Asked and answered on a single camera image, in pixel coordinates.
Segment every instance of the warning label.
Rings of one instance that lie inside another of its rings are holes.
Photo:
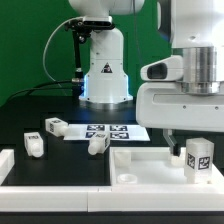
[[[112,69],[111,69],[111,67],[110,67],[110,65],[109,65],[109,63],[107,63],[107,64],[104,66],[104,68],[103,68],[103,70],[101,71],[101,73],[113,73],[113,72],[112,72]]]

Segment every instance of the white paper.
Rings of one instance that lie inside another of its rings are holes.
[[[64,140],[89,140],[97,131],[109,131],[112,141],[150,141],[145,128],[125,124],[70,124]]]

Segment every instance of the green backdrop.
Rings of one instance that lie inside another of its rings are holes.
[[[14,92],[49,81],[42,68],[45,44],[65,20],[76,17],[68,0],[1,0],[0,1],[0,105]],[[142,83],[141,66],[165,58],[170,45],[156,29],[156,0],[145,0],[137,15],[137,50],[134,17],[114,16],[114,22],[125,38],[124,70],[129,75],[130,93],[136,96]],[[89,68],[89,42],[81,47],[84,72]],[[54,37],[47,54],[47,67],[56,80],[71,79],[74,74],[74,53],[71,32],[61,29]],[[41,92],[61,95],[61,91]]]

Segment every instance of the black cable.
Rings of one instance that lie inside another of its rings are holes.
[[[40,91],[40,90],[45,91],[45,90],[57,90],[57,89],[71,89],[71,88],[70,87],[67,87],[67,88],[58,87],[58,88],[43,88],[43,89],[40,89],[40,88],[24,89],[24,90],[18,91],[16,93],[13,93],[11,96],[8,97],[6,102],[9,102],[10,100],[12,100],[16,95],[27,92],[27,91]]]
[[[35,89],[37,89],[37,88],[42,88],[44,86],[50,86],[50,85],[63,84],[63,83],[72,83],[72,81],[71,80],[61,80],[61,81],[52,81],[52,82],[41,83],[37,86],[34,86],[32,88],[34,90],[30,89],[30,91],[28,91],[28,93],[26,93],[26,96],[29,96],[30,94],[32,94],[35,91]]]

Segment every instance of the black table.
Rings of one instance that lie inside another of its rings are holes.
[[[45,131],[45,119],[70,124],[136,124],[135,105],[115,111],[80,107],[72,97],[18,97],[0,108],[0,150],[15,149],[15,166],[4,186],[109,186],[109,153],[90,156],[87,141],[63,141]],[[28,157],[24,132],[39,132],[45,154]],[[112,142],[112,146],[150,146],[153,142]],[[0,213],[0,223],[224,223],[223,212]]]

